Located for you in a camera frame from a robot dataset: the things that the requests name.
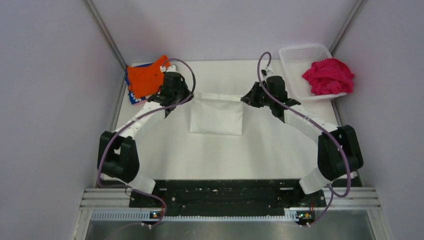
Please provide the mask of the white printed t-shirt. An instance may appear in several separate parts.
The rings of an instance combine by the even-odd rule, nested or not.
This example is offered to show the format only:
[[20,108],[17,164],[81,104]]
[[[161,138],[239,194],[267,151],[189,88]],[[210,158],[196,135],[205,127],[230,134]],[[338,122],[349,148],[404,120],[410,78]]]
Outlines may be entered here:
[[243,103],[239,95],[196,93],[191,100],[191,133],[241,136]]

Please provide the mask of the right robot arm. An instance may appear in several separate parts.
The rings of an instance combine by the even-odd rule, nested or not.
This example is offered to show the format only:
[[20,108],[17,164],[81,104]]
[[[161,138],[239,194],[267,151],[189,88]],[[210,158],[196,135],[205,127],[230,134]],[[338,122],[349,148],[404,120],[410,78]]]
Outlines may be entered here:
[[290,205],[307,206],[322,188],[346,176],[351,187],[351,173],[364,165],[356,132],[350,125],[337,126],[306,110],[299,101],[289,98],[283,78],[265,68],[260,81],[240,100],[252,107],[268,107],[281,122],[297,129],[317,145],[317,167],[298,180],[289,194]]

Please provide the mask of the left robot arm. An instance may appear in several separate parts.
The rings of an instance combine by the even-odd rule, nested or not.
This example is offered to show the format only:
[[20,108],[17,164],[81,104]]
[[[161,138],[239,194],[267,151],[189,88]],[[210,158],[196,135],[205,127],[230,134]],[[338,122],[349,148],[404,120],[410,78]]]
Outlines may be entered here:
[[105,187],[101,175],[113,178],[113,188],[131,189],[141,195],[149,207],[159,202],[165,207],[156,182],[141,169],[141,158],[137,142],[143,139],[159,122],[180,105],[189,102],[194,90],[189,89],[185,78],[176,65],[161,67],[163,84],[151,95],[141,110],[129,121],[113,131],[105,131],[99,138],[97,160],[97,184]]

